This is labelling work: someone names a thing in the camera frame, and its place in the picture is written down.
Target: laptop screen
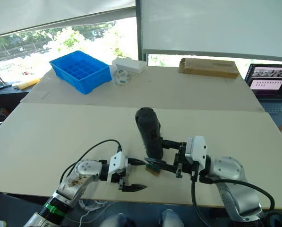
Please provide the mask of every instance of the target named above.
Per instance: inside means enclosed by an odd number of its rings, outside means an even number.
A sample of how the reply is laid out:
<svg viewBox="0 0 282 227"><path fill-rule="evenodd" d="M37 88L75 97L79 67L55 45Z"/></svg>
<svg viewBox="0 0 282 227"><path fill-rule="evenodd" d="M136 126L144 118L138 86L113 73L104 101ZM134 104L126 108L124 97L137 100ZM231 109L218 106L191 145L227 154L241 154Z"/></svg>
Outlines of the laptop screen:
<svg viewBox="0 0 282 227"><path fill-rule="evenodd" d="M282 65L251 64L245 81L258 99L282 100Z"/></svg>

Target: black wire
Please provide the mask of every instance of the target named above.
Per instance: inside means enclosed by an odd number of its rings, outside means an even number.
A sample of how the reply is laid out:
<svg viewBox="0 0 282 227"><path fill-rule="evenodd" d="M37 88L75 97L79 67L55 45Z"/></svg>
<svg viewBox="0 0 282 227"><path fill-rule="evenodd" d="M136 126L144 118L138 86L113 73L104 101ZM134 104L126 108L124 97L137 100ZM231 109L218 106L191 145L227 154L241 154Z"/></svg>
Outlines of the black wire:
<svg viewBox="0 0 282 227"><path fill-rule="evenodd" d="M264 219L266 227L271 227L271 217L280 216L282 218L282 210L272 210L267 213Z"/></svg>
<svg viewBox="0 0 282 227"><path fill-rule="evenodd" d="M275 201L274 201L274 198L272 197L272 195L270 195L265 190L255 186L253 184L243 182L243 181L229 180L229 179L214 180L213 183L235 183L235 184L241 184L243 186L255 189L256 191L258 191L258 192L264 194L266 197L268 197L268 199L270 200L270 208L269 208L270 211L274 210L274 208L275 208Z"/></svg>
<svg viewBox="0 0 282 227"><path fill-rule="evenodd" d="M60 178L60 182L59 182L59 183L62 183L63 177L64 177L65 173L69 170L69 168L71 168L71 167L74 166L75 164L76 164L76 163L71 164L69 167L66 168L66 170L64 170L64 172L63 172L62 175L61 175L61 178Z"/></svg>
<svg viewBox="0 0 282 227"><path fill-rule="evenodd" d="M121 144L119 143L119 141L117 140L113 140L113 139L110 139L110 140L104 140L104 141L101 141L100 143L97 143L96 145L93 145L90 149L88 149L79 159L77 162L74 163L74 165L72 166L71 170L69 171L69 173L67 174L67 176L70 175L70 173L73 171L73 169L75 168L75 165L81 161L82 158L84 158L84 156L89 152L91 151L92 149L94 149L95 147L99 146L100 144L103 144L103 143L106 143L106 142L109 142L109 141L113 141L113 142L116 142L118 144L118 151L121 150Z"/></svg>
<svg viewBox="0 0 282 227"><path fill-rule="evenodd" d="M201 219L201 221L207 227L212 227L198 209L197 200L196 200L196 182L195 181L191 181L191 200L192 200L192 204L193 204L194 210L196 211L197 216Z"/></svg>

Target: black cylindrical object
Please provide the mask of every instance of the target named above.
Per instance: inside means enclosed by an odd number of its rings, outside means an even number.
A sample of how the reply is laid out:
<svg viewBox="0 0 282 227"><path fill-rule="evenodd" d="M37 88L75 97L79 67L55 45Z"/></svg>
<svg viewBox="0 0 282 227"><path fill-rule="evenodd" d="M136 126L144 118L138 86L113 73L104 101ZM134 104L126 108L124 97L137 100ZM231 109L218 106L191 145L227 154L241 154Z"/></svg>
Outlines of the black cylindrical object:
<svg viewBox="0 0 282 227"><path fill-rule="evenodd" d="M46 204L40 209L38 214L46 220L60 225L64 217L72 210L72 208L59 201L54 197L50 197Z"/></svg>
<svg viewBox="0 0 282 227"><path fill-rule="evenodd" d="M100 174L100 181L107 181L109 164L103 164Z"/></svg>
<svg viewBox="0 0 282 227"><path fill-rule="evenodd" d="M160 123L153 109L143 107L136 113L136 123L150 158L162 159L163 148Z"/></svg>

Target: laptop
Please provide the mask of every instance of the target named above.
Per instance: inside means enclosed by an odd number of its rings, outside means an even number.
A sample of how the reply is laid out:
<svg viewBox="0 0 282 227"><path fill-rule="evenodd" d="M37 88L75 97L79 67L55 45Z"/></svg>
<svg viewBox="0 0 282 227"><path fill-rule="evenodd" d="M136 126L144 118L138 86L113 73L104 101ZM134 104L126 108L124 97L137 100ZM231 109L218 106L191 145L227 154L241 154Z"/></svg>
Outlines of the laptop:
<svg viewBox="0 0 282 227"><path fill-rule="evenodd" d="M250 64L245 81L275 124L282 125L282 65Z"/></svg>

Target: cardboard box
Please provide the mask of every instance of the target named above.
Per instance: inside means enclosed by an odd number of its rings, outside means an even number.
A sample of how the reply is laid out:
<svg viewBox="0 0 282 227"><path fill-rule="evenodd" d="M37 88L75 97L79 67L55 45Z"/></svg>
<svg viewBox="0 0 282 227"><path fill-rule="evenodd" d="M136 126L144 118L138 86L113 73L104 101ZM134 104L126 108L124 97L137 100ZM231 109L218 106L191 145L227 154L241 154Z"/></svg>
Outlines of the cardboard box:
<svg viewBox="0 0 282 227"><path fill-rule="evenodd" d="M234 61L197 58L182 58L179 63L179 72L232 79L239 75Z"/></svg>

